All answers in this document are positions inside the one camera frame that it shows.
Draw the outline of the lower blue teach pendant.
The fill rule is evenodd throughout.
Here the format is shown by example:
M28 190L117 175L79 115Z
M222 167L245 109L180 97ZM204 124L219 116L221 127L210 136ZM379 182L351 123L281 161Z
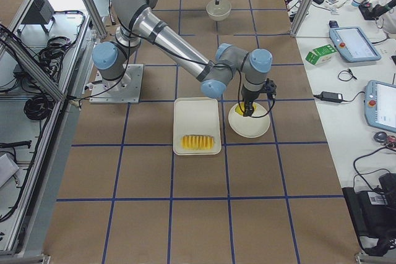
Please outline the lower blue teach pendant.
M369 126L395 132L395 85L370 80L365 88L364 115Z

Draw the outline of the blue teach pendant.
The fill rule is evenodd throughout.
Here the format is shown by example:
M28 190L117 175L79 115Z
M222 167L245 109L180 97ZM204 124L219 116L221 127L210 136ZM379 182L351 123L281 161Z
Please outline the blue teach pendant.
M369 126L395 132L395 85L370 80L365 88L364 115Z
M381 55L360 27L329 29L329 37L336 50L347 62L378 61Z

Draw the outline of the green white carton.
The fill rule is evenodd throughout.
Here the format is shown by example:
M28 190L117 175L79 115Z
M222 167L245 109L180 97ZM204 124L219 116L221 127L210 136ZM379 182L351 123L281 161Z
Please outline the green white carton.
M312 65L318 65L330 61L337 50L330 44L312 49L307 53L305 60Z

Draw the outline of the round grey puck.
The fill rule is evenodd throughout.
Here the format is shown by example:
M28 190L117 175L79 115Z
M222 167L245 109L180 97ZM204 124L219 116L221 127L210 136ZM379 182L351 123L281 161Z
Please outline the round grey puck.
M387 133L384 131L376 132L373 139L378 143L385 143L387 141Z

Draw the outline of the yellow lemon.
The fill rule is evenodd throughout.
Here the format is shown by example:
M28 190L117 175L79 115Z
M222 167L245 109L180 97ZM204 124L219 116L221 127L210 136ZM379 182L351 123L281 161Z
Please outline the yellow lemon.
M255 105L254 105L254 111L256 110L256 107L255 107ZM236 105L236 107L235 107L235 112L237 113L237 105ZM243 117L246 117L246 116L243 116Z

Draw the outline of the white round plate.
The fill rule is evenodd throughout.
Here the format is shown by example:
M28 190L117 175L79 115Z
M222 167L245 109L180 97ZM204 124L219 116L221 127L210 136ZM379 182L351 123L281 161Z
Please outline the white round plate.
M270 116L267 110L260 104L254 103L256 110L252 117L243 117L235 112L237 103L232 106L228 113L228 122L231 128L240 136L256 138L264 135L270 127Z

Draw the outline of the white bowl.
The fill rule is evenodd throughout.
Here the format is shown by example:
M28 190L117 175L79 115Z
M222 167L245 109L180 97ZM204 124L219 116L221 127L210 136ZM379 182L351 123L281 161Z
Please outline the white bowl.
M231 13L231 2L228 0L211 0L206 6L206 11L214 21L225 20Z

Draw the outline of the black power adapter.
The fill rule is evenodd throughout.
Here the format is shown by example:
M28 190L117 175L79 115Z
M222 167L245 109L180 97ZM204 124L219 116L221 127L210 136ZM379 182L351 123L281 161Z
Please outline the black power adapter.
M341 103L343 101L343 95L335 92L321 92L321 100L333 103Z

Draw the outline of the sliced yellow fruit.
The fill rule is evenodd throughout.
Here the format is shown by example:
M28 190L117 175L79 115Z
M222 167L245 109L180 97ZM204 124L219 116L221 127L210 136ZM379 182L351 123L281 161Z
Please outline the sliced yellow fruit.
M186 150L211 150L214 138L210 135L184 135L181 146Z

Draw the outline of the grey electronics box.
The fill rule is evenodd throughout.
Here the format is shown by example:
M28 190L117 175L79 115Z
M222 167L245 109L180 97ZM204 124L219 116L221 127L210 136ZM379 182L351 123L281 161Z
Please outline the grey electronics box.
M54 9L48 0L33 0L21 24L40 25L45 33L49 33L54 24Z

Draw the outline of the white rectangular tray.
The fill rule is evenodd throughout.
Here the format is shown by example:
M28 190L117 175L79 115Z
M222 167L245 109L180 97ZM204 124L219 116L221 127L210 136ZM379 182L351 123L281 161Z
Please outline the white rectangular tray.
M211 150L186 150L181 146L184 135L210 135ZM173 151L177 155L216 155L222 149L218 102L205 97L178 98L174 102Z

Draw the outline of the upper blue teach pendant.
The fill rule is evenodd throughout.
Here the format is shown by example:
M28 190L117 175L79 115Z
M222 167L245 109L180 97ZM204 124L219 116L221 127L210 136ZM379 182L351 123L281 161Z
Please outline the upper blue teach pendant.
M336 50L347 62L378 61L381 55L360 27L329 29L329 37Z

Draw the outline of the black joystick device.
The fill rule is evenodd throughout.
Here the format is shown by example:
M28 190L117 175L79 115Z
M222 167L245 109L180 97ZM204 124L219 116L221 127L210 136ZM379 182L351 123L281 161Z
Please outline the black joystick device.
M371 3L364 3L358 6L364 20L377 20L380 16L384 15L395 7L395 0L390 0L384 6L377 4L372 6Z

